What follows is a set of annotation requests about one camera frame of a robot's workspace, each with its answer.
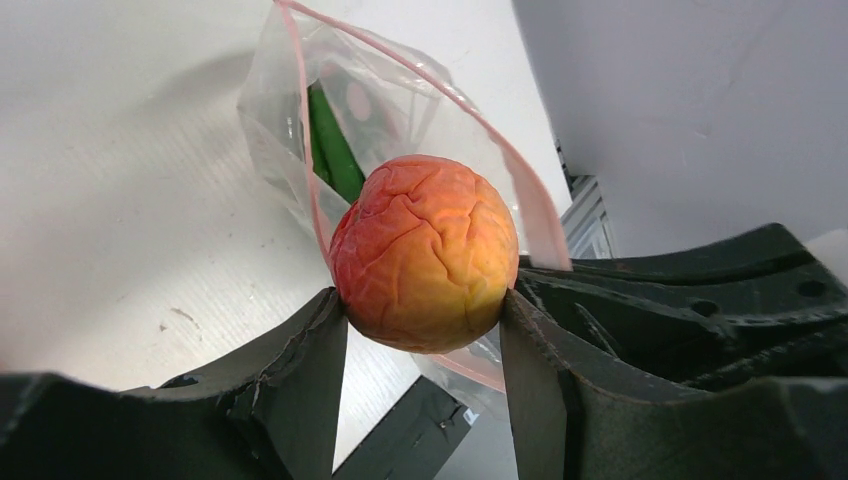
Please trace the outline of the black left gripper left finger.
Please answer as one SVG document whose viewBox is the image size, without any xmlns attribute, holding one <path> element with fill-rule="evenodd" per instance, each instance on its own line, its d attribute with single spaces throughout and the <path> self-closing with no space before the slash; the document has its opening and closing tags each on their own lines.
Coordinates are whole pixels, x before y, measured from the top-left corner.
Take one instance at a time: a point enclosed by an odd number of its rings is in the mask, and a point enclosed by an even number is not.
<svg viewBox="0 0 848 480">
<path fill-rule="evenodd" d="M 348 324 L 336 290 L 319 291 L 282 324 L 157 388 L 144 400 L 171 466 L 156 479 L 329 479 Z"/>
</svg>

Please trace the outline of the orange peach fruit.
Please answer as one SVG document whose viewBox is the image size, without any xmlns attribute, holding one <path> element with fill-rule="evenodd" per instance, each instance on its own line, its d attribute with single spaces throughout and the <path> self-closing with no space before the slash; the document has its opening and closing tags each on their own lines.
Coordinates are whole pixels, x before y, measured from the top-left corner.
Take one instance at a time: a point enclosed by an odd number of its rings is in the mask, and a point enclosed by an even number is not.
<svg viewBox="0 0 848 480">
<path fill-rule="evenodd" d="M 366 179 L 332 236 L 330 267 L 365 337 L 418 354 L 492 330 L 517 279 L 519 241 L 499 192 L 469 167 L 406 155 Z"/>
</svg>

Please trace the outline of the clear zip top bag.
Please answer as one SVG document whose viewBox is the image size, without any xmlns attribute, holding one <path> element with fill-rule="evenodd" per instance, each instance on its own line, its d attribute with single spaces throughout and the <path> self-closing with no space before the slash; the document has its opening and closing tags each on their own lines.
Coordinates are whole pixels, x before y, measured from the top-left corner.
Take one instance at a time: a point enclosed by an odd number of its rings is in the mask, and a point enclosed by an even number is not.
<svg viewBox="0 0 848 480">
<path fill-rule="evenodd" d="M 416 49 L 299 2 L 278 1 L 237 111 L 257 172 L 285 194 L 299 222 L 312 231 L 331 278 L 331 239 L 353 203 L 313 170 L 307 98 L 313 84 L 327 96 L 365 181 L 379 166 L 406 155 L 461 163 L 485 178 L 509 208 L 519 258 L 570 268 L 560 216 L 540 176 L 442 66 Z M 450 391 L 470 381 L 503 392 L 502 362 L 485 351 L 486 334 L 448 353 L 408 353 Z"/>
</svg>

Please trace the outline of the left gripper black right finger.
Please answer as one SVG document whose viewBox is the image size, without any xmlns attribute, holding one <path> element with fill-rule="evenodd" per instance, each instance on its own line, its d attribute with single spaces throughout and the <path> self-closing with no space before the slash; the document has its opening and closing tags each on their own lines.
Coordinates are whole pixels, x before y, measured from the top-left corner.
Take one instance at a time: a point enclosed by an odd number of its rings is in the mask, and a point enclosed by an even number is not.
<svg viewBox="0 0 848 480">
<path fill-rule="evenodd" d="M 515 291 L 500 324 L 522 479 L 707 479 L 701 427 L 679 418 L 705 393 L 649 374 L 560 327 Z"/>
</svg>

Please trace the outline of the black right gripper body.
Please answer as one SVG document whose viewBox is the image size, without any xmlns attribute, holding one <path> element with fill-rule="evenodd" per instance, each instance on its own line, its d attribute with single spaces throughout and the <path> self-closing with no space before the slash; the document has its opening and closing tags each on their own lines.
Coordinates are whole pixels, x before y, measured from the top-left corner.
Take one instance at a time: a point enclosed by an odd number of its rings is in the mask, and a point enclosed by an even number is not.
<svg viewBox="0 0 848 480">
<path fill-rule="evenodd" d="M 783 225 L 694 249 L 520 261 L 517 290 L 564 330 L 658 377 L 721 390 L 847 372 L 847 289 Z"/>
</svg>

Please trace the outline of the long green chili pepper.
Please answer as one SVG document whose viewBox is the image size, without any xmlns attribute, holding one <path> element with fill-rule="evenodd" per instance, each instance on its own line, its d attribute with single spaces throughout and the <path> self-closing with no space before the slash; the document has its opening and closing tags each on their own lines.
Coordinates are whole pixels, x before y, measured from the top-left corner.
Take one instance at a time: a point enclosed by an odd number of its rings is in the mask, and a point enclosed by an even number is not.
<svg viewBox="0 0 848 480">
<path fill-rule="evenodd" d="M 313 170 L 346 202 L 354 203 L 365 176 L 336 121 L 327 96 L 318 84 L 307 90 L 313 149 Z"/>
</svg>

